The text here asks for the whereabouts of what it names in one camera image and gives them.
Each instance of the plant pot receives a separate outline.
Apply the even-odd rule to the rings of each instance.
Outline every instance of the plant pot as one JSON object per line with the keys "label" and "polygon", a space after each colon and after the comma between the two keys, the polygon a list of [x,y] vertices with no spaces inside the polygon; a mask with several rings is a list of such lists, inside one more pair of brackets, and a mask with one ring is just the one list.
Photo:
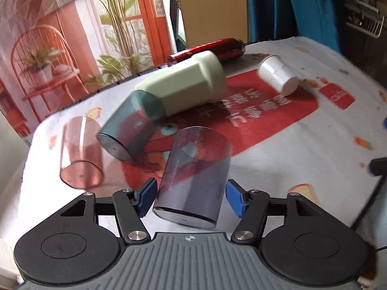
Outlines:
{"label": "plant pot", "polygon": [[33,72],[32,73],[32,78],[34,80],[34,85],[35,86],[40,86],[47,84],[52,80],[52,70],[51,70],[51,65],[47,65],[43,69]]}

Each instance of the table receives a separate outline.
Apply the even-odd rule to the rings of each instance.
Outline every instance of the table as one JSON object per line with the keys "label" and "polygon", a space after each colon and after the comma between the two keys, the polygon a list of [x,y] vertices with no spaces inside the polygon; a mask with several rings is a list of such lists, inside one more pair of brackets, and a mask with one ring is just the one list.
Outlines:
{"label": "table", "polygon": [[[268,88],[255,76],[259,62],[268,54],[280,55],[305,79],[296,94],[287,97],[290,102],[270,96]],[[383,126],[386,91],[340,54],[304,37],[249,45],[246,55],[226,66],[225,73],[230,87],[228,116],[211,122],[213,110],[220,106],[207,105],[171,117],[163,125],[173,123],[177,132],[200,121],[225,136],[235,132],[230,178],[245,189],[259,188],[272,197],[285,197],[295,187],[307,189],[322,208],[351,225],[378,181],[369,175],[367,163],[387,154]],[[68,187],[59,178],[65,123],[75,116],[88,115],[103,125],[146,77],[139,76],[95,94],[39,125],[24,169],[18,219],[7,241],[10,245],[83,192]],[[105,179],[102,186],[93,188],[97,196],[108,196],[128,186],[135,188],[150,175],[158,177],[168,154],[157,150],[160,145],[169,145],[175,134],[162,132],[161,128],[157,132],[161,138],[155,136],[145,154],[147,159],[148,154],[157,154],[159,169],[151,168],[154,162],[143,169],[123,165],[104,152]],[[230,236],[238,221],[224,200],[214,231]],[[152,212],[143,222],[152,236],[158,231],[205,232],[170,224]],[[116,230],[114,219],[100,219],[99,223]],[[280,223],[281,219],[270,218],[267,230]]]}

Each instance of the teal curtain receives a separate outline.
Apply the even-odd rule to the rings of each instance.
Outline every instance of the teal curtain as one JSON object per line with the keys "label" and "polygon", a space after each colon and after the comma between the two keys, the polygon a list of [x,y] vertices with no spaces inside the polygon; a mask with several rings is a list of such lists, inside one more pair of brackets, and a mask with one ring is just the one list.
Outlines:
{"label": "teal curtain", "polygon": [[250,41],[305,36],[340,52],[344,0],[247,0]]}

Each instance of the red cylinder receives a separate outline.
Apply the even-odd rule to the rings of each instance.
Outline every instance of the red cylinder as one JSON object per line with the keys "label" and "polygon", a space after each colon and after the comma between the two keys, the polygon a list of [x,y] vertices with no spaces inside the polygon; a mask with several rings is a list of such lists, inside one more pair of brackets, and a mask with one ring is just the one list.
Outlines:
{"label": "red cylinder", "polygon": [[194,54],[206,50],[213,52],[219,61],[223,63],[240,58],[243,53],[245,53],[245,46],[241,40],[235,38],[222,39],[172,54],[167,58],[168,65],[171,66],[173,64],[187,60]]}

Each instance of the purple transparent cup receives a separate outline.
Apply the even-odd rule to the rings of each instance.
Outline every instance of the purple transparent cup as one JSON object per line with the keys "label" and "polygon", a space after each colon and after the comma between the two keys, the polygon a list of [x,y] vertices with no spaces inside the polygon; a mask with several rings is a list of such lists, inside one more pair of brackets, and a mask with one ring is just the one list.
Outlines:
{"label": "purple transparent cup", "polygon": [[214,228],[223,200],[232,146],[201,126],[180,130],[161,180],[153,212],[175,224]]}

